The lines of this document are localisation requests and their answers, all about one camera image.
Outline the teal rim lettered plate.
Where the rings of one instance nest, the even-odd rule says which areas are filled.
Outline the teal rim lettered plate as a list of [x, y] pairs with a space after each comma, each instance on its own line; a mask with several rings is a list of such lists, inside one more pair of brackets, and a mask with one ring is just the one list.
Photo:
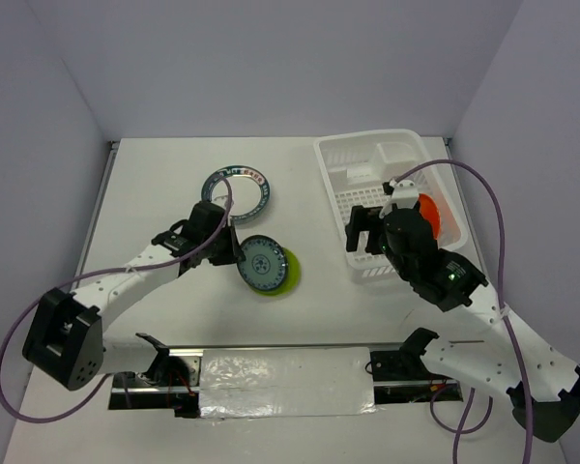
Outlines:
[[272, 190], [267, 177], [246, 165], [228, 165], [213, 172], [201, 188], [201, 199], [224, 207], [231, 188], [230, 217], [237, 225], [260, 218], [269, 206]]

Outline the lime green plate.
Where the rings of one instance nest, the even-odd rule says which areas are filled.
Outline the lime green plate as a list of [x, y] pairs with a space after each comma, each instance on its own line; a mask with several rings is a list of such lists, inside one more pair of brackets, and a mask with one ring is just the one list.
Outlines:
[[286, 279], [286, 281], [282, 284], [282, 286], [277, 289], [274, 292], [270, 292], [270, 293], [265, 293], [265, 292], [260, 292], [257, 291], [255, 289], [252, 289], [250, 286], [249, 287], [250, 290], [254, 291], [255, 293], [261, 295], [261, 296], [266, 296], [266, 297], [278, 297], [278, 296], [282, 296], [285, 294], [289, 294], [291, 293], [295, 287], [299, 284], [300, 278], [301, 278], [301, 266], [300, 263], [298, 261], [298, 258], [296, 257], [296, 255], [288, 248], [286, 247], [282, 247], [287, 258], [288, 258], [288, 277]]

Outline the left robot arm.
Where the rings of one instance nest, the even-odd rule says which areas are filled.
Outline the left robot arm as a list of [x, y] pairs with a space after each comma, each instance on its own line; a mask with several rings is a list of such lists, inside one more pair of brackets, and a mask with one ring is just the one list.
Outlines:
[[107, 329], [203, 261], [225, 266], [243, 258], [227, 211], [200, 201], [187, 219], [159, 233], [123, 267], [89, 274], [86, 284], [70, 293], [54, 288], [42, 295], [22, 355], [69, 391], [106, 373], [133, 372], [146, 384], [159, 385], [169, 376], [169, 347], [146, 333], [111, 338]]

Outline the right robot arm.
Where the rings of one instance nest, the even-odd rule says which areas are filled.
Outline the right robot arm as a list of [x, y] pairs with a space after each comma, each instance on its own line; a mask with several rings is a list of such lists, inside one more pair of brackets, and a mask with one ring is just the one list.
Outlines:
[[463, 255], [438, 246], [417, 207], [355, 206], [345, 227], [346, 248], [384, 255], [397, 275], [423, 300], [484, 348], [457, 346], [426, 328], [402, 343], [401, 367], [412, 378], [428, 371], [454, 377], [492, 395], [507, 397], [515, 420], [536, 438], [554, 443], [580, 415], [580, 363], [560, 354], [513, 311], [502, 313], [485, 274]]

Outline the teal patterned plate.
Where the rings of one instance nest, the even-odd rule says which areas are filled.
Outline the teal patterned plate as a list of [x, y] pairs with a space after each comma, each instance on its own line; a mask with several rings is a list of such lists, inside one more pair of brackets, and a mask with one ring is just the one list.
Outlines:
[[288, 258], [282, 246], [264, 235], [252, 235], [241, 243], [244, 259], [237, 263], [243, 281], [260, 292], [279, 289], [288, 277]]

